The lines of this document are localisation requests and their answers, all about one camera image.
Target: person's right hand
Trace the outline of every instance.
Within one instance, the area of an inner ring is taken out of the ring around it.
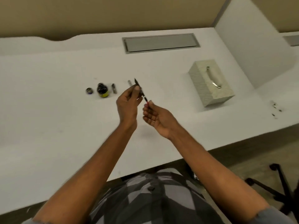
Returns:
[[[170,111],[155,105],[152,101],[144,105],[143,115],[144,121],[153,126],[161,136],[167,139],[171,139],[173,133],[181,128],[181,125]]]

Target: floor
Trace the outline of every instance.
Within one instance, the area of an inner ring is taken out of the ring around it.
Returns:
[[[299,124],[279,131],[267,133],[254,138],[246,139],[234,144],[223,146],[210,151],[227,168],[232,170],[242,179],[248,177],[261,181],[267,186],[283,193],[278,174],[269,168],[271,163],[279,163],[288,179],[290,187],[294,189],[299,179]],[[183,160],[174,161],[159,167],[151,168],[143,172],[152,173],[159,169],[174,167],[183,175],[188,176],[186,164]],[[116,179],[107,182],[103,193],[114,184],[122,181]],[[223,221],[229,224],[229,220],[215,205],[203,186],[198,184],[207,201],[221,215]],[[280,208],[281,203],[273,199],[272,195],[258,186],[253,188],[263,196],[270,205]],[[44,202],[34,204],[16,211],[0,215],[0,223],[20,224],[35,215]]]

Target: beige wall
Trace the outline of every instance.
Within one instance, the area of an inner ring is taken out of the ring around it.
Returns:
[[[279,32],[299,31],[299,0],[252,0]]]
[[[225,0],[1,0],[0,37],[210,27]]]

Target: chair wheel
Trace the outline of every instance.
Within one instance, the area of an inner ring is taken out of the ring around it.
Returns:
[[[271,165],[269,165],[269,167],[270,167],[271,170],[277,170],[278,165],[279,164],[277,164],[277,163],[272,163]]]
[[[252,178],[246,178],[246,179],[245,179],[245,182],[246,182],[248,185],[250,185],[250,186],[253,186],[253,185],[254,185],[254,181],[253,181]]]

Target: plaid shirt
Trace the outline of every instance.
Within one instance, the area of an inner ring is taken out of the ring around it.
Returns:
[[[33,224],[30,219],[23,224]],[[222,224],[199,189],[177,170],[141,174],[109,189],[89,216],[90,224]],[[261,211],[250,224],[293,224],[274,208]]]

